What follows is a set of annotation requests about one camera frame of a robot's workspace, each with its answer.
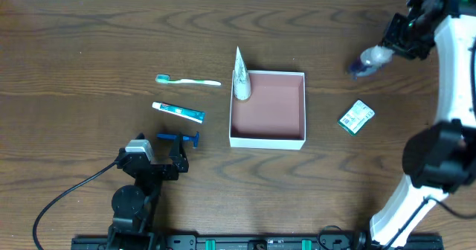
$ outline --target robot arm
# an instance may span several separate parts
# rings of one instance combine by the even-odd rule
[[[396,14],[382,45],[408,59],[425,59],[436,44],[440,60],[437,115],[403,154],[403,175],[386,206],[370,221],[372,241],[400,247],[436,205],[476,176],[476,0],[410,0]]]

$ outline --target wooden table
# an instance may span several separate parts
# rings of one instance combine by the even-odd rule
[[[346,66],[375,45],[405,0],[2,0],[0,8],[0,249],[33,249],[31,229],[54,197],[115,159],[139,132],[157,158],[157,132],[194,134],[190,172],[163,186],[158,228],[200,234],[317,233],[365,227],[402,175],[405,142],[433,121],[436,54],[395,59],[373,77]],[[231,71],[237,45],[248,68],[306,73],[307,142],[300,151],[231,149]],[[222,88],[163,86],[219,80]],[[357,99],[376,112],[351,137],[339,125]],[[202,125],[151,108],[205,111]],[[46,249],[75,234],[105,234],[111,198],[132,178],[112,169],[43,217]],[[448,199],[470,212],[476,190]],[[434,209],[418,231],[447,249],[473,249],[475,222]]]

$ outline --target toothbrush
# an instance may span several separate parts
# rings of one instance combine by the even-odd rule
[[[198,83],[198,84],[204,84],[204,85],[208,85],[208,86],[221,86],[222,85],[222,83],[217,82],[217,81],[212,81],[212,80],[180,79],[180,80],[171,81],[170,80],[170,75],[167,75],[167,74],[158,74],[157,77],[155,78],[155,81],[157,83]]]

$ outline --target toothpaste tube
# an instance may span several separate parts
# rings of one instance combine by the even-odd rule
[[[188,120],[195,121],[199,124],[201,124],[203,122],[203,119],[205,119],[204,112],[194,111],[192,109],[185,109],[185,108],[181,108],[178,106],[165,104],[161,102],[152,103],[152,108],[157,109],[161,112],[167,112],[173,115],[186,118]]]

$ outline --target open box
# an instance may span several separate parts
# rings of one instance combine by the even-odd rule
[[[231,87],[230,146],[300,150],[306,141],[302,72],[248,71],[251,96],[237,100]]]

